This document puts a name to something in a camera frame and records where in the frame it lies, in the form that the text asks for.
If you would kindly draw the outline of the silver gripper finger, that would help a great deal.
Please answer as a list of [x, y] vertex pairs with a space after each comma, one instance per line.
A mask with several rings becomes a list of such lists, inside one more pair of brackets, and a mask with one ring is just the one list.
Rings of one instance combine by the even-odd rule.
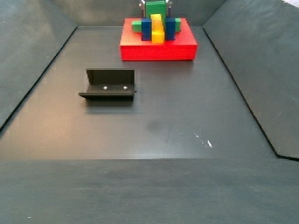
[[165, 6], [166, 6], [166, 17], [169, 18], [172, 16], [172, 1], [165, 0]]
[[145, 0], [138, 0], [138, 8], [141, 11], [141, 17], [145, 17]]

